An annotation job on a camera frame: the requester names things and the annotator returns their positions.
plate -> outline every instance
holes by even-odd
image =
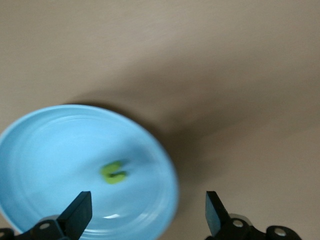
[[[154,240],[178,204],[173,164],[144,128],[115,112],[58,105],[29,113],[0,137],[0,208],[19,232],[91,191],[81,239]]]

blue plate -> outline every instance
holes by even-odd
[[[101,170],[115,163],[126,177],[110,184]],[[81,239],[154,240],[177,209],[165,150],[140,125],[98,107],[58,105],[20,118],[0,137],[0,166],[0,208],[19,232],[59,215],[81,191],[91,191],[93,210]]]

green object on plate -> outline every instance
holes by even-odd
[[[125,171],[117,172],[121,167],[121,161],[114,161],[104,165],[100,170],[100,174],[108,184],[117,184],[122,182],[127,177],[127,173]]]

beige table surface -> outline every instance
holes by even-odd
[[[0,1],[0,131],[66,103],[123,113],[171,154],[161,240],[209,235],[207,190],[261,231],[319,239],[320,1]]]

